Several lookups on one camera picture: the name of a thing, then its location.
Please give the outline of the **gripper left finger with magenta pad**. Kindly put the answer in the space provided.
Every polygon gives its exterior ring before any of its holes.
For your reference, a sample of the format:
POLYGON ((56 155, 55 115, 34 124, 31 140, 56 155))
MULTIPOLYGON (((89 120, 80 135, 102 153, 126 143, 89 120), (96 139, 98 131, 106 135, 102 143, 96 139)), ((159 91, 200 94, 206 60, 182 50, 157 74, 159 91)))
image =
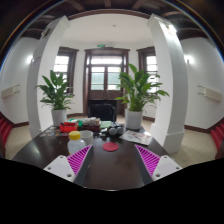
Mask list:
POLYGON ((82 186, 90 166, 92 154, 92 146, 88 145, 69 156, 59 155, 44 170, 82 186))

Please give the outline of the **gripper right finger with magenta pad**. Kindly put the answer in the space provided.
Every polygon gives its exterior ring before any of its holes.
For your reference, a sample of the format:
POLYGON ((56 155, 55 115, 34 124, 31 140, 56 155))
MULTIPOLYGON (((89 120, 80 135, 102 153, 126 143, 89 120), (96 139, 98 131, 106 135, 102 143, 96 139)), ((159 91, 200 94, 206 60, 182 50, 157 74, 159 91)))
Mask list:
POLYGON ((145 185, 182 169, 168 155, 159 156, 139 145, 136 145, 135 149, 137 164, 145 185))

